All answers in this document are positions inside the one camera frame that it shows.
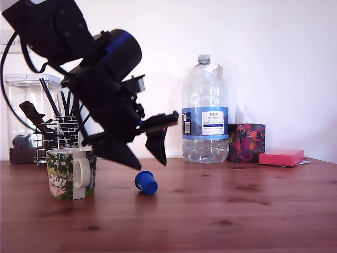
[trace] pen holder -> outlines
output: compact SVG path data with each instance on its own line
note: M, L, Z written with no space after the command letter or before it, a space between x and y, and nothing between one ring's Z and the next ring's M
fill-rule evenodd
M34 148L36 156L34 162L37 166L46 163L46 151L51 149L78 148L80 138L78 135L78 122L74 116L55 117L51 123L35 124L44 125L48 131L41 133L34 132L36 138L36 147Z

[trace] floral mug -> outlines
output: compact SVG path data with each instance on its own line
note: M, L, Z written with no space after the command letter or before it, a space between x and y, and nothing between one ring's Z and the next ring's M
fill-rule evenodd
M94 194L97 156L91 148L48 150L46 156L54 198L72 200Z

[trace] paper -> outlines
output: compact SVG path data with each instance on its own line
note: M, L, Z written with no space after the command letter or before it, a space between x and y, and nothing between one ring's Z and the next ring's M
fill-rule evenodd
M299 163L296 164L296 165L302 165L302 164L306 164L306 163L311 163L311 161L303 160L302 162L299 162Z

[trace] plastic bottle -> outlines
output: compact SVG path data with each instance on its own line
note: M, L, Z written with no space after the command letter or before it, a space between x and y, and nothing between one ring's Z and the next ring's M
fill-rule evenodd
M220 163L228 157L228 89L222 67L199 55L182 92L183 155L192 163Z

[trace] bottle cap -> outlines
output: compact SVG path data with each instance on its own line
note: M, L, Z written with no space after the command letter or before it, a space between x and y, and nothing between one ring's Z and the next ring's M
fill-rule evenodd
M211 60L211 56L209 54L201 54L198 56L198 61L202 61L202 60Z

